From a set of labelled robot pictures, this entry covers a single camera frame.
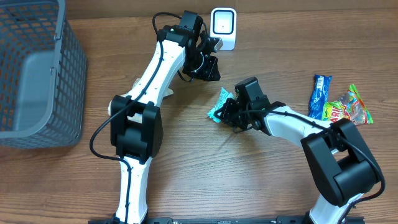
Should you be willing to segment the mint green snack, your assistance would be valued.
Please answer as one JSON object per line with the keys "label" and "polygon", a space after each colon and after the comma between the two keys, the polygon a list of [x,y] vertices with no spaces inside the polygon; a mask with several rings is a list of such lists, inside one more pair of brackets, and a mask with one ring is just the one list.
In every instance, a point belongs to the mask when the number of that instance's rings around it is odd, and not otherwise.
{"label": "mint green snack", "polygon": [[212,109],[209,110],[209,112],[207,113],[208,117],[210,119],[212,119],[214,122],[216,122],[216,123],[221,122],[221,120],[219,118],[215,117],[214,113],[216,110],[220,109],[226,103],[228,98],[235,99],[235,96],[233,93],[229,92],[228,90],[226,90],[225,88],[222,87],[220,90],[220,95],[218,97],[218,101],[216,102],[214,107],[212,107]]}

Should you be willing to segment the blue cookie pack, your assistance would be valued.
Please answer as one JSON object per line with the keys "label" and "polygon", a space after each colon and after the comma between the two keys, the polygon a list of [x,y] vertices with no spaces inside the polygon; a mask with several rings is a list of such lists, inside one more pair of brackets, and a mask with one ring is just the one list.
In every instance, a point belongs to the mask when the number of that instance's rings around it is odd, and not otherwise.
{"label": "blue cookie pack", "polygon": [[333,77],[315,74],[314,79],[315,84],[308,105],[308,116],[322,120],[323,108],[328,101],[328,92]]}

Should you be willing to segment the green gummy candy bag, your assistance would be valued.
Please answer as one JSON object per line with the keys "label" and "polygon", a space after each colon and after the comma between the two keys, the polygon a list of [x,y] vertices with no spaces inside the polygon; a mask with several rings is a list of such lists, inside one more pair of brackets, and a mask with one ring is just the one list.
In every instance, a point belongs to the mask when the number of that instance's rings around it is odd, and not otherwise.
{"label": "green gummy candy bag", "polygon": [[343,118],[349,119],[355,125],[373,124],[373,118],[354,84],[336,101],[327,102],[323,107],[323,121],[337,122]]}

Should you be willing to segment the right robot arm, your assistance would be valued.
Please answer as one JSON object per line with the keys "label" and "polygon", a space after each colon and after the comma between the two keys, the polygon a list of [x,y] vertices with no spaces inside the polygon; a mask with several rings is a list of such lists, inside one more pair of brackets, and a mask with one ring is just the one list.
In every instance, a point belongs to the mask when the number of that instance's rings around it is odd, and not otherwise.
{"label": "right robot arm", "polygon": [[316,204],[295,223],[364,223],[349,212],[359,203],[380,196],[386,181],[376,159],[355,124],[343,118],[320,121],[271,103],[257,78],[235,86],[236,98],[227,98],[213,117],[236,133],[255,129],[285,139],[305,154],[320,193]]}

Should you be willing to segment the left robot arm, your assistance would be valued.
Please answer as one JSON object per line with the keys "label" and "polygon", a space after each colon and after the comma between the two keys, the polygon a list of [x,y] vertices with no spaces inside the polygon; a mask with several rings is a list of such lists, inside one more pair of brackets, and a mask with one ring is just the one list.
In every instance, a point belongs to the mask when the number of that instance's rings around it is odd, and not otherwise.
{"label": "left robot arm", "polygon": [[135,86],[110,103],[111,145],[121,165],[119,207],[111,223],[144,223],[149,168],[163,139],[160,106],[178,72],[191,79],[218,81],[214,53],[222,40],[210,37],[197,13],[185,11],[174,26],[156,30],[157,44],[150,64]]}

